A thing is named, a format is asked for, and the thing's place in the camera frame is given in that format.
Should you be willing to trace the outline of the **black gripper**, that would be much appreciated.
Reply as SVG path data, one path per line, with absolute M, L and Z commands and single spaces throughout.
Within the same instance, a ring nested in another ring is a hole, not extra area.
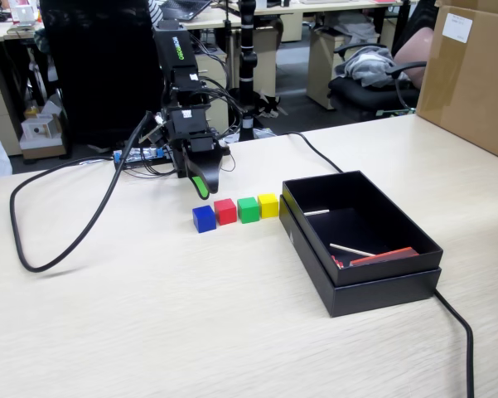
M 200 199 L 219 191 L 223 149 L 215 147 L 215 136 L 206 120 L 209 105 L 168 107 L 167 137 L 173 152 L 182 152 L 186 175 Z

